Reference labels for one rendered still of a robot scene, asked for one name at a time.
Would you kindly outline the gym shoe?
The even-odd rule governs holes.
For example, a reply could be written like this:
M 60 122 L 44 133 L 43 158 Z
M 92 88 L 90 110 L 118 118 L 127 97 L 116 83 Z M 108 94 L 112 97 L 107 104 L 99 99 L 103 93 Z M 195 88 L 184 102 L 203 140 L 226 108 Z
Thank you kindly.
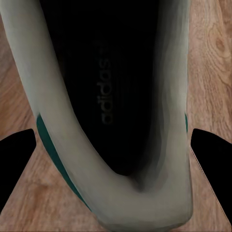
M 190 0 L 0 0 L 40 138 L 103 228 L 166 232 L 193 214 Z

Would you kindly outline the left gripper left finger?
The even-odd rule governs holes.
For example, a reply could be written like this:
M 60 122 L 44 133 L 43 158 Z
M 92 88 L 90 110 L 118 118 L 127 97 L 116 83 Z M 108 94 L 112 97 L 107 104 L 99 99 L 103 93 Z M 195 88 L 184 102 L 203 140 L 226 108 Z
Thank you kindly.
M 0 213 L 36 147 L 33 129 L 0 141 Z

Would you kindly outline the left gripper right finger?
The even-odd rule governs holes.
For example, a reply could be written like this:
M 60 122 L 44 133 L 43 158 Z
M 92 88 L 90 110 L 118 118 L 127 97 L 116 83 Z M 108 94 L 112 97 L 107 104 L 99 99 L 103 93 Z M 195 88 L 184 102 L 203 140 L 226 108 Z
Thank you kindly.
M 211 132 L 194 129 L 190 145 L 232 225 L 232 144 Z

